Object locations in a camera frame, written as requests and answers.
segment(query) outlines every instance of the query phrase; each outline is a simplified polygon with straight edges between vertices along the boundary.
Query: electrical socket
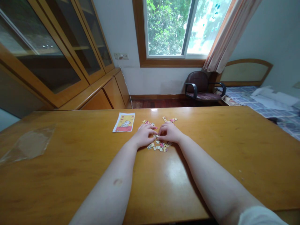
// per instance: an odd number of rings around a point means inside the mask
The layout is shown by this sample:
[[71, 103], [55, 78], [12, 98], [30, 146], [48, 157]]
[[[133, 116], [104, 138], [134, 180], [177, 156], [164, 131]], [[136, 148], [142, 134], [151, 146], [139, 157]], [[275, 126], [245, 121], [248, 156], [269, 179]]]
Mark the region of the electrical socket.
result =
[[129, 59], [127, 53], [118, 53], [118, 52], [114, 52], [113, 54], [114, 54], [114, 56], [115, 56], [115, 59], [118, 59], [119, 57], [121, 57], [121, 55], [123, 55], [123, 58], [121, 58], [121, 59]]

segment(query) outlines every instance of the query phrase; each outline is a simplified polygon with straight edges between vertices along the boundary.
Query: puzzle picture card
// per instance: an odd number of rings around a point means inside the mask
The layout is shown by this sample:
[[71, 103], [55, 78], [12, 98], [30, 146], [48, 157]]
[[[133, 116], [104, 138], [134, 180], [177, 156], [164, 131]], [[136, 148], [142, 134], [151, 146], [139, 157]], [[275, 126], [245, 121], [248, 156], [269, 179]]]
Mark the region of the puzzle picture card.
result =
[[113, 132], [131, 132], [133, 128], [133, 122], [135, 113], [119, 113], [119, 117]]

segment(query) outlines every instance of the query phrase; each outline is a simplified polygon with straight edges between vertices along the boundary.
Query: white sleeve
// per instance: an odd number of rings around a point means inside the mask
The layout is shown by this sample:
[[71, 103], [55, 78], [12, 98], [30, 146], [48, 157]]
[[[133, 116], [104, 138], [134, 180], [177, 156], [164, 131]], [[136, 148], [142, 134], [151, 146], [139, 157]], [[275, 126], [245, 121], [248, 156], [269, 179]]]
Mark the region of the white sleeve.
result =
[[274, 212], [262, 206], [246, 209], [238, 221], [238, 225], [288, 225]]

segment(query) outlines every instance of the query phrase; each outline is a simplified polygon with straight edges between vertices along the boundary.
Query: hand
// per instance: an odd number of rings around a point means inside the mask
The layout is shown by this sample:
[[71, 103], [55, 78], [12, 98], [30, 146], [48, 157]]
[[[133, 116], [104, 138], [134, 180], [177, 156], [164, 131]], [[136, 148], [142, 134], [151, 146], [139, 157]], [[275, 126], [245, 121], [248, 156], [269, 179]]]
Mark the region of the hand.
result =
[[155, 137], [149, 138], [149, 134], [157, 135], [157, 132], [152, 129], [155, 129], [155, 126], [152, 126], [150, 123], [142, 124], [129, 142], [136, 145], [137, 148], [151, 144], [154, 142]]
[[164, 123], [158, 132], [161, 135], [157, 139], [160, 141], [171, 141], [178, 143], [184, 137], [184, 134], [170, 121]]

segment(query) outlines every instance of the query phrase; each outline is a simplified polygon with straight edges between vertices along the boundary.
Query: chair seat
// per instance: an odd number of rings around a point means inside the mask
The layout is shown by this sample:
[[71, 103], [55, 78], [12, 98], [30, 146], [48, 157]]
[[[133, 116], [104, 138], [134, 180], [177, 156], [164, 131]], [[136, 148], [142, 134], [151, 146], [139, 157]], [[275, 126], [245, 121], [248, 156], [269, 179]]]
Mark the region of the chair seat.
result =
[[[187, 93], [188, 96], [194, 98], [194, 93]], [[206, 102], [218, 102], [221, 100], [221, 96], [208, 92], [200, 92], [197, 94], [197, 101], [206, 101]]]

